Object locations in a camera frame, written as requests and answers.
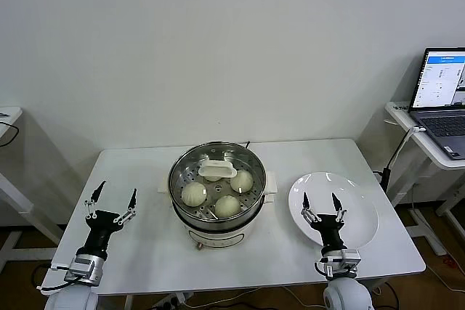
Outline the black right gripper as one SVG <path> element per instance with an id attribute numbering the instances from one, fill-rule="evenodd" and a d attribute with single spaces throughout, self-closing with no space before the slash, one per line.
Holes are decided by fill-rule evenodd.
<path id="1" fill-rule="evenodd" d="M 304 192 L 303 195 L 301 215 L 314 230 L 320 233 L 323 242 L 322 253 L 346 248 L 344 241 L 339 235 L 339 231 L 344 226 L 344 215 L 347 210 L 343 209 L 341 201 L 334 193 L 331 194 L 331 197 L 336 215 L 317 215 L 310 207 L 307 193 Z"/>

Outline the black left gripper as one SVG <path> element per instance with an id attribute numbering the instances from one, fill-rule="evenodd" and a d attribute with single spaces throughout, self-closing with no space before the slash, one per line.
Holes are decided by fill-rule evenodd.
<path id="1" fill-rule="evenodd" d="M 100 185 L 93 191 L 88 200 L 84 201 L 87 209 L 86 223 L 90 228 L 90 232 L 86 242 L 76 251 L 76 255 L 90 255 L 107 259 L 107 249 L 110 236 L 114 232 L 123 229 L 126 222 L 130 221 L 136 215 L 137 205 L 137 189 L 134 188 L 131 199 L 124 214 L 118 215 L 108 211 L 96 210 L 96 204 L 100 198 L 103 187 L 106 181 L 102 181 Z"/>

